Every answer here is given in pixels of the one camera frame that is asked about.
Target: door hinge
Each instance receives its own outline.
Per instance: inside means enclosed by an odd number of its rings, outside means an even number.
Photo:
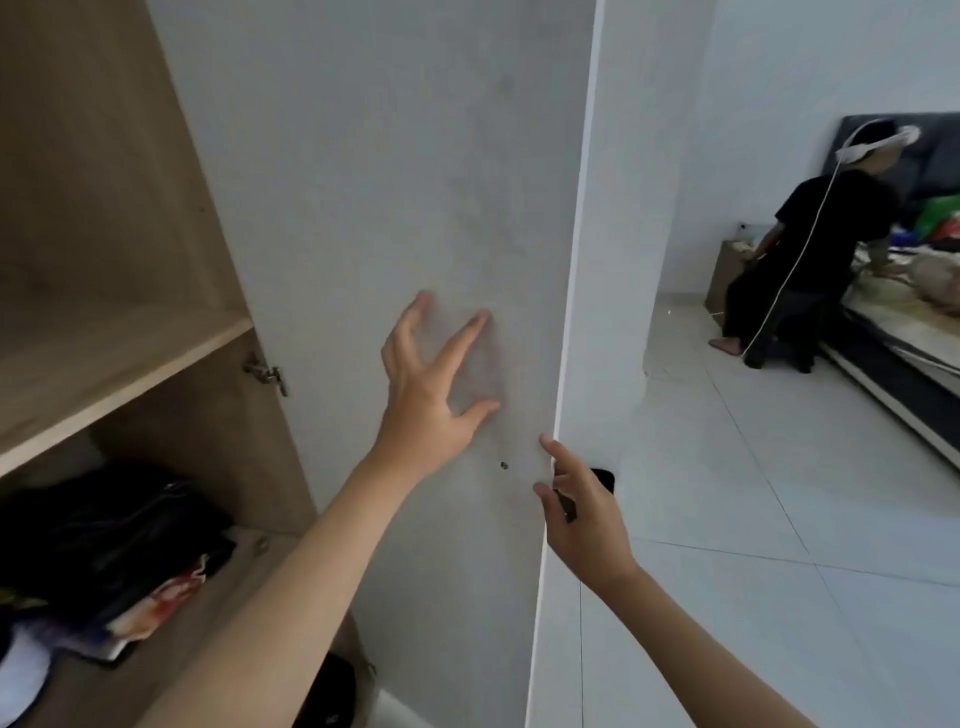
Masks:
[[[254,352],[250,353],[247,361],[243,363],[244,374],[251,375],[261,384],[275,384],[280,389],[283,397],[290,397],[287,389],[287,380],[283,377],[283,370],[279,367],[271,367],[260,361],[260,357]]]

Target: wooden shelf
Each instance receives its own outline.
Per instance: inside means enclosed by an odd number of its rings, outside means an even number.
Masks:
[[[0,291],[0,475],[251,328],[227,311]]]

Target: white wardrobe door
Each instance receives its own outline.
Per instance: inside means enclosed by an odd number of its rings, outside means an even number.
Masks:
[[[353,611],[427,722],[521,725],[593,0],[149,7],[318,504],[372,442],[417,290],[430,351],[492,312],[454,401],[504,406],[403,506]]]

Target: bed headboard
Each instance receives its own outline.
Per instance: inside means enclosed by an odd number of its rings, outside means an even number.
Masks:
[[[912,227],[922,200],[960,193],[960,111],[947,113],[876,113],[845,116],[830,145],[824,174],[833,172],[834,152],[858,126],[879,117],[894,119],[898,124],[913,124],[924,135],[916,144],[903,150],[903,157],[883,179],[892,184],[905,202],[902,222]]]

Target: green bag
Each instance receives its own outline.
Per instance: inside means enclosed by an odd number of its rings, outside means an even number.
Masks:
[[[924,205],[924,211],[917,218],[913,232],[917,237],[924,239],[933,232],[941,220],[953,212],[960,210],[960,195],[948,197],[931,197]]]

